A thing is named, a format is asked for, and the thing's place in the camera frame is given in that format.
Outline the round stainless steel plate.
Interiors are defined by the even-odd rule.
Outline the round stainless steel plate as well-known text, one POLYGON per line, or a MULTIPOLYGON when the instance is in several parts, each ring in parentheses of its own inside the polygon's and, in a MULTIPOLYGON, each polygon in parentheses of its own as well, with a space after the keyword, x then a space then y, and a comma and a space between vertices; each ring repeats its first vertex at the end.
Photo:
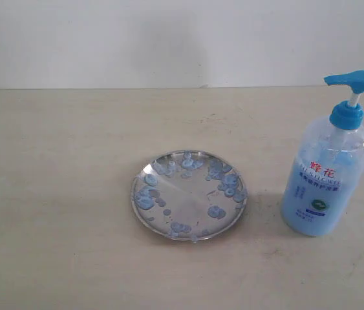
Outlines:
POLYGON ((226 232, 242 216, 247 199, 239 171, 203 150, 176 150, 153 159, 131 187, 140 222, 181 242, 209 240, 226 232))

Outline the blue pump lotion bottle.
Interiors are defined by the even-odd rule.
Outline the blue pump lotion bottle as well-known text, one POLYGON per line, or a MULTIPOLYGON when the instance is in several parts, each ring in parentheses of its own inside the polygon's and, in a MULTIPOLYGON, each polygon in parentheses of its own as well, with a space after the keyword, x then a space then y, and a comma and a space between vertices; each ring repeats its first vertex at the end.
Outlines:
POLYGON ((352 95, 305 129, 281 203, 285 223, 307 236, 333 231, 364 172, 364 70, 324 81, 346 85, 352 95))

